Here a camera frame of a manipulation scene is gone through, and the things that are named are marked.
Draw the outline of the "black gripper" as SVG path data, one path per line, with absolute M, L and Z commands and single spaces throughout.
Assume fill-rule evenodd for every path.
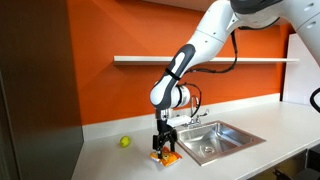
M 175 143 L 177 142 L 177 133 L 173 127 L 167 124 L 166 121 L 157 121 L 158 135 L 153 136 L 152 148 L 156 151 L 158 159 L 162 158 L 162 139 L 161 137 L 169 136 L 170 151 L 175 152 Z

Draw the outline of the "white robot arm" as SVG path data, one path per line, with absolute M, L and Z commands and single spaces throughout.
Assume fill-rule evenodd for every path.
M 237 28 L 260 30 L 280 18 L 292 25 L 320 65 L 320 40 L 316 38 L 320 32 L 320 0 L 216 0 L 151 90 L 158 130 L 153 136 L 153 149 L 158 157 L 166 143 L 174 149 L 177 141 L 176 131 L 168 123 L 168 110 L 189 101 L 188 90 L 178 84 L 182 76 L 216 57 L 226 40 L 235 37 Z

